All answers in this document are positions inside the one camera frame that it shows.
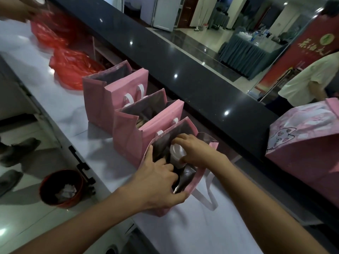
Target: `cartoon cat illustration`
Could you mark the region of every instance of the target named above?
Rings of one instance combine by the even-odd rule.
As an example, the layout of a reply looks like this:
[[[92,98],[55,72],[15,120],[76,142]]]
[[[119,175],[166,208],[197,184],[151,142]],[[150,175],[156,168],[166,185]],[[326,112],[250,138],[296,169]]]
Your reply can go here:
[[[276,132],[274,136],[272,136],[269,139],[269,142],[267,144],[268,150],[273,150],[277,148],[279,145],[284,144],[288,142],[289,140],[294,138],[294,135],[291,135],[292,132],[294,132],[296,128],[290,127],[290,128],[283,128]]]

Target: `red banner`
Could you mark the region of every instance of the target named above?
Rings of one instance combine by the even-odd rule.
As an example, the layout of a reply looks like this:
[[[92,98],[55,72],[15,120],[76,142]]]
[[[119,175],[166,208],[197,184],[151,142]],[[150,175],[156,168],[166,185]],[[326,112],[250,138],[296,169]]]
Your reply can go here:
[[[306,68],[339,48],[339,16],[316,17],[256,86],[266,92],[289,68]]]

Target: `red plastic bag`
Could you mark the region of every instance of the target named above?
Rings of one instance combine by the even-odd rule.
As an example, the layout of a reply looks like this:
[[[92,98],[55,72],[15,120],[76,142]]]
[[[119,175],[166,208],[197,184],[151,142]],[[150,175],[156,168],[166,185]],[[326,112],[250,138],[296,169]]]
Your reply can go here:
[[[64,13],[42,12],[31,21],[31,30],[39,43],[65,48],[77,37],[76,25],[76,21]]]
[[[57,73],[60,81],[75,90],[82,90],[82,77],[105,70],[104,66],[87,54],[70,49],[55,49],[49,66]]]

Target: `pink paper bag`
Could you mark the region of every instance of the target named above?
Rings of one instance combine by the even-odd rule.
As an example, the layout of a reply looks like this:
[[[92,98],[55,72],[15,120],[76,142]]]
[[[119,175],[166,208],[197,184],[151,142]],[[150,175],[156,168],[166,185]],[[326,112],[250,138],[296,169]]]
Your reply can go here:
[[[165,89],[161,89],[142,100],[114,112],[113,142],[114,148],[136,168],[150,141],[157,132],[164,131],[178,122],[184,102],[167,101]],[[142,127],[137,128],[139,117],[149,119]]]
[[[127,61],[82,79],[88,121],[109,134],[113,129],[113,111],[144,97],[148,70],[132,71]]]
[[[339,100],[287,111],[270,126],[266,157],[339,208]]]
[[[194,126],[192,121],[186,117],[175,125],[171,126],[159,136],[155,137],[150,145],[153,145],[153,161],[157,161],[160,158],[165,157],[167,163],[170,161],[170,145],[172,140],[177,137],[179,134],[193,134],[198,139],[208,143],[214,149],[217,149],[218,142],[211,136],[206,133],[198,133],[197,128]],[[202,179],[206,168],[196,168],[191,164],[187,164],[182,169],[174,168],[174,172],[179,175],[178,182],[172,186],[174,193],[179,193],[181,191],[188,192],[189,194],[194,195],[203,205],[205,205],[210,210],[215,210],[218,207],[213,194],[210,192],[210,184],[214,177],[213,174],[209,174],[206,179],[206,187],[211,203],[207,203],[207,199],[196,189],[198,183]],[[165,215],[170,209],[156,209],[153,210],[154,214],[157,216]]]

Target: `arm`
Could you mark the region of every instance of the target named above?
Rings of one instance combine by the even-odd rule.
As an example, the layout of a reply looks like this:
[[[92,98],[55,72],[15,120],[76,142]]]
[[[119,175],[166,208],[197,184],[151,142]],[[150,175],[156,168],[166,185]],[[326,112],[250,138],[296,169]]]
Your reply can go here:
[[[1,17],[26,22],[38,12],[38,9],[28,6],[19,0],[0,0]]]
[[[315,81],[310,81],[308,83],[308,89],[310,93],[317,99],[317,101],[324,101],[328,98],[324,89],[321,89],[320,84]]]
[[[165,159],[152,161],[153,147],[131,181],[103,202],[40,235],[12,254],[81,254],[108,229],[147,209],[169,208],[182,203],[186,192],[173,194],[178,175]]]
[[[294,218],[235,168],[224,154],[192,135],[181,134],[172,143],[180,144],[185,149],[187,155],[182,162],[207,167],[220,180],[265,254],[328,254]]]

